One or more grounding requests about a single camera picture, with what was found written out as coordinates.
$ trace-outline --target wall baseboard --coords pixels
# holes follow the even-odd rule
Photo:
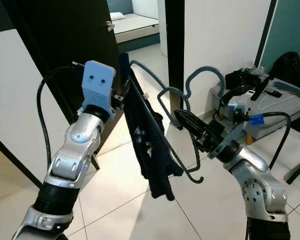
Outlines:
[[[212,117],[212,115],[215,113],[215,111],[216,110],[211,108],[208,111],[204,111],[204,112],[198,114],[197,117],[200,118],[201,120],[204,120],[204,119]]]

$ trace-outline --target black cable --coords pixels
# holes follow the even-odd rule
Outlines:
[[[38,90],[36,92],[36,108],[38,110],[38,115],[43,131],[43,136],[44,136],[44,141],[45,141],[45,149],[46,149],[46,163],[47,163],[47,168],[49,168],[51,164],[51,149],[50,149],[50,141],[49,141],[49,136],[48,136],[48,131],[45,123],[45,119],[42,113],[42,108],[41,108],[41,93],[44,85],[57,73],[63,72],[63,71],[68,71],[74,69],[74,66],[60,66],[55,68],[54,70],[50,71],[41,81]]]
[[[291,169],[286,176],[288,176],[287,180],[285,181],[287,184],[292,184],[294,180],[300,175],[300,163]]]
[[[273,158],[272,158],[272,160],[269,164],[269,168],[271,170],[272,167],[274,166],[277,158],[278,158],[278,155],[279,155],[279,153],[280,153],[280,151],[281,151],[288,135],[289,135],[289,131],[290,131],[290,128],[291,128],[291,119],[290,119],[289,114],[287,114],[285,112],[282,112],[282,111],[266,112],[266,113],[263,113],[262,115],[263,115],[263,117],[283,116],[286,119],[286,128],[285,128],[282,140],[281,140],[278,148],[276,149],[275,154],[274,154],[274,156],[273,156]]]

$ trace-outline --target door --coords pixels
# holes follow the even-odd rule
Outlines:
[[[96,60],[116,70],[113,87],[120,93],[118,48],[110,21],[107,0],[2,0],[15,28],[42,76],[72,61],[84,64]],[[63,72],[48,83],[67,121],[76,120],[84,98],[82,72]],[[105,142],[122,111],[105,126],[101,144]]]

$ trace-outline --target teal wall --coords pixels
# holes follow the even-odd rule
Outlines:
[[[275,60],[289,51],[300,56],[300,0],[278,0],[261,66],[270,71]]]

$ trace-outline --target black rubber sleeve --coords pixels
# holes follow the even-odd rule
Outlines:
[[[65,188],[44,182],[33,207],[45,214],[70,214],[79,190],[79,188]]]
[[[287,222],[265,221],[248,217],[249,240],[290,240]]]
[[[86,114],[92,114],[100,118],[104,124],[109,119],[109,113],[106,110],[104,110],[102,107],[96,105],[91,105],[91,104],[87,105],[83,112]]]

